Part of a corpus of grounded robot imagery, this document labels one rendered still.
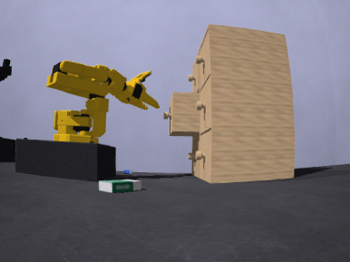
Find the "white eraser with green sleeve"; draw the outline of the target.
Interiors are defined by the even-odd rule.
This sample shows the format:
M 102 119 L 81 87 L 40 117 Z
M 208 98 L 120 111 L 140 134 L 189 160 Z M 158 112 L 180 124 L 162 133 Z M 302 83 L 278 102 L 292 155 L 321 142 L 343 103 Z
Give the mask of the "white eraser with green sleeve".
M 99 190 L 105 192 L 124 192 L 141 189 L 141 180 L 99 180 Z

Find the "wooden chest of drawers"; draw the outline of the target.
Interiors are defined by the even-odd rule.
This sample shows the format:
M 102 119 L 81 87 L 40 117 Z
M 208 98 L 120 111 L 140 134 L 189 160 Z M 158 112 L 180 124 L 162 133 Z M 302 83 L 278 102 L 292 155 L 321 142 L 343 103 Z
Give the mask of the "wooden chest of drawers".
M 294 178 L 295 119 L 284 34 L 209 24 L 209 183 Z M 200 50 L 199 48 L 199 50 Z M 201 89 L 200 89 L 201 88 Z M 203 133 L 202 133 L 203 132 Z M 197 137 L 196 137 L 197 136 Z

